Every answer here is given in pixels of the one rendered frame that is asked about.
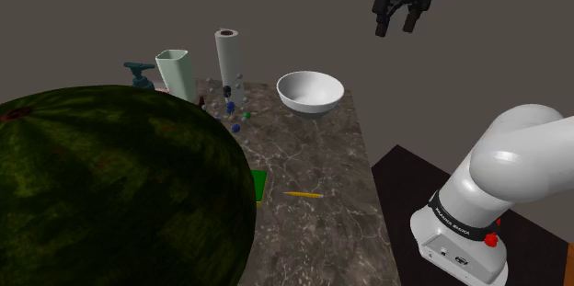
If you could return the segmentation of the pale green square vase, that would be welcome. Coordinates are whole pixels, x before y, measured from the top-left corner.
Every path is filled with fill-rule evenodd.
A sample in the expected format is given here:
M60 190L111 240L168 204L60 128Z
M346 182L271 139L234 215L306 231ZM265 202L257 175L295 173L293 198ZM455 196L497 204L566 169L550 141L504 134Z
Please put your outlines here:
M189 52L165 50L156 55L155 61L168 92L175 97L194 102L197 88Z

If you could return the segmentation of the teal soap dispenser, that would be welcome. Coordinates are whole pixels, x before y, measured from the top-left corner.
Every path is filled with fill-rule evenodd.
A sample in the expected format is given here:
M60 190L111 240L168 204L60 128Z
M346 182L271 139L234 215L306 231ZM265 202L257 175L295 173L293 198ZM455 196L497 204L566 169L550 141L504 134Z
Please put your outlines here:
M154 84L144 75L142 71L154 69L155 65L150 63L132 63L125 62L124 67L129 68L133 75L132 86L155 90Z

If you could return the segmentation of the white bowl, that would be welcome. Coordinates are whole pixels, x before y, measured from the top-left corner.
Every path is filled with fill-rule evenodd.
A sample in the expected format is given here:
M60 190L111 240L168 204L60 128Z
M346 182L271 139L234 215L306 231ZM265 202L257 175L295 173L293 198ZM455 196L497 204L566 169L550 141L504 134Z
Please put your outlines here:
M310 116L330 112L345 93L337 78L316 71L285 74L277 81L276 90L288 109Z

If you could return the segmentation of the dark green watermelon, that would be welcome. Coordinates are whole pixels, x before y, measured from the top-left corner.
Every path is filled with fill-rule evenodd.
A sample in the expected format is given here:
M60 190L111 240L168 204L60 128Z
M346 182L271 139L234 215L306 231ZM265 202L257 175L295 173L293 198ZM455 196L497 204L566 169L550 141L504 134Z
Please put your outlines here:
M231 133L151 89L0 104L0 286L237 286L256 225Z

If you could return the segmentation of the dark robot stand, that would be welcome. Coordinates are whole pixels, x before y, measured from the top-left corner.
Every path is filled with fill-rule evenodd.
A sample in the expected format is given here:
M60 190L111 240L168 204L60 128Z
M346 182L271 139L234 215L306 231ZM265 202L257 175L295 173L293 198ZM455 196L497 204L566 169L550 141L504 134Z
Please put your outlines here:
M397 145L373 167L373 179L403 286L465 286L419 254L412 213L450 176ZM501 216L507 246L506 286L574 286L574 244L509 210Z

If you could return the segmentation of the green sponge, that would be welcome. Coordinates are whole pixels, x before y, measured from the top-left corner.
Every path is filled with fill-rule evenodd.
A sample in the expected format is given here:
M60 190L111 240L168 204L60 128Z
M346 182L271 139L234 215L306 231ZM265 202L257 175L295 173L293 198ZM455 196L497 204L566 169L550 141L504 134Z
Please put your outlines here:
M256 204L260 206L265 194L268 174L265 170L252 170L251 174L254 179Z

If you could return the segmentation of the molecule model with coloured balls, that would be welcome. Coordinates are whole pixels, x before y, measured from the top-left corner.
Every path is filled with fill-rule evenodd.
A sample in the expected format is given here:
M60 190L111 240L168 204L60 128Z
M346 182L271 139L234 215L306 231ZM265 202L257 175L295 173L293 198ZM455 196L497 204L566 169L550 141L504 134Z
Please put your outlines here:
M227 84L212 78L207 78L204 83L206 89L200 94L200 108L223 124L240 144L249 145L247 123L251 113L247 110L249 98L245 93L243 75L233 75Z

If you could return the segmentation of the white paper towel roll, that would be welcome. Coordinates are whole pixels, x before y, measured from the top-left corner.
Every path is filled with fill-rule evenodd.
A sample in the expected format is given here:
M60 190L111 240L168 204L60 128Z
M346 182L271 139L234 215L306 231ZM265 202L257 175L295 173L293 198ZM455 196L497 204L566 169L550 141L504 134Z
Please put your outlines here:
M225 100L242 104L246 96L240 59L239 34L233 29L220 29L215 32L214 37L223 86L231 88L231 95Z

